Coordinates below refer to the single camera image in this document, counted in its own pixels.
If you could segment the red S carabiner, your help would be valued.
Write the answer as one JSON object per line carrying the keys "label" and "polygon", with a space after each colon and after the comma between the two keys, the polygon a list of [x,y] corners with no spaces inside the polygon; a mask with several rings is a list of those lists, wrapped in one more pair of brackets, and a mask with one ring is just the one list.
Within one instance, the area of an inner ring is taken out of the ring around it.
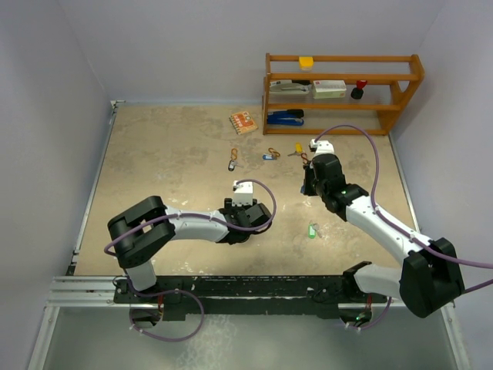
{"label": "red S carabiner", "polygon": [[307,154],[305,152],[302,152],[301,153],[301,158],[302,158],[302,161],[303,161],[303,164],[304,165],[307,165],[307,164],[310,163],[310,160],[308,159]]}

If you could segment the silver key with yellow tag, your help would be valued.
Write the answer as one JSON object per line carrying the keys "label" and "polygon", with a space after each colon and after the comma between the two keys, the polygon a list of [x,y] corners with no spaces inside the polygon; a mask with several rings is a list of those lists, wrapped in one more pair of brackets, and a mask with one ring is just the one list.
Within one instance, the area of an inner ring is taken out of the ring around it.
{"label": "silver key with yellow tag", "polygon": [[302,152],[303,152],[303,147],[301,146],[301,144],[295,143],[294,151],[288,154],[288,156],[300,156]]}

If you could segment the silver key with green tag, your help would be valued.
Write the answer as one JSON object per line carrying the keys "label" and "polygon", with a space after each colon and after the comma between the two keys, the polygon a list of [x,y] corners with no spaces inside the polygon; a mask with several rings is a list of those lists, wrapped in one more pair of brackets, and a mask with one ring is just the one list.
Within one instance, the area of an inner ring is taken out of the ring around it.
{"label": "silver key with green tag", "polygon": [[309,224],[308,237],[310,239],[315,239],[317,237],[321,238],[320,225],[318,223],[310,223]]}

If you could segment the orange S carabiner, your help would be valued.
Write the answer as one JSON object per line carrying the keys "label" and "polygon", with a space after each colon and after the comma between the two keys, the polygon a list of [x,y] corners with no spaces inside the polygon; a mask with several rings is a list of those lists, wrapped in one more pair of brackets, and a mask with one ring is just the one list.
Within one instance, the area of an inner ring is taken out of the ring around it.
{"label": "orange S carabiner", "polygon": [[238,149],[232,148],[232,150],[230,151],[230,159],[237,160],[237,157],[238,157]]}
{"label": "orange S carabiner", "polygon": [[280,153],[272,147],[270,147],[268,149],[268,153],[269,153],[270,157],[273,158],[274,160],[276,160],[280,157]]}

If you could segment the silver key with black tag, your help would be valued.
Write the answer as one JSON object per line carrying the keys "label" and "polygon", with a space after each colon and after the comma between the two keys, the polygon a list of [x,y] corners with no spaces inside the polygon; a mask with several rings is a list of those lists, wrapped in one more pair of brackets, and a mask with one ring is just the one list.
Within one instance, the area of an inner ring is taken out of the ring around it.
{"label": "silver key with black tag", "polygon": [[237,167],[243,168],[243,165],[239,164],[236,160],[230,160],[227,169],[233,172]]}

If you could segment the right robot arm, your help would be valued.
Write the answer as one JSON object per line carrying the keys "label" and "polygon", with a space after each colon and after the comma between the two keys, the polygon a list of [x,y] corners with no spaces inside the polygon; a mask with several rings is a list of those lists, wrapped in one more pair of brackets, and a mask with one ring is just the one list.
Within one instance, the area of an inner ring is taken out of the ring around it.
{"label": "right robot arm", "polygon": [[366,190],[346,181],[332,153],[315,155],[304,171],[304,195],[318,196],[328,211],[369,235],[399,264],[390,268],[365,261],[346,270],[342,290],[348,300],[380,294],[403,301],[412,314],[426,318],[465,293],[449,240],[432,240],[392,217]]}

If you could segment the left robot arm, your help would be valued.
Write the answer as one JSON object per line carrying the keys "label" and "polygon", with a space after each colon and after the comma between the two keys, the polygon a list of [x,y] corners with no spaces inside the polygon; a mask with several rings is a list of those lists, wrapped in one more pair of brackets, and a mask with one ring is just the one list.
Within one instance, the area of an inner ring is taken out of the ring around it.
{"label": "left robot arm", "polygon": [[150,302],[159,291],[151,260],[165,244],[181,240],[243,243],[267,230],[274,215],[274,210],[257,200],[240,206],[226,198],[218,210],[190,212],[151,196],[110,219],[107,227],[112,242],[105,252],[126,272],[132,294],[141,302]]}

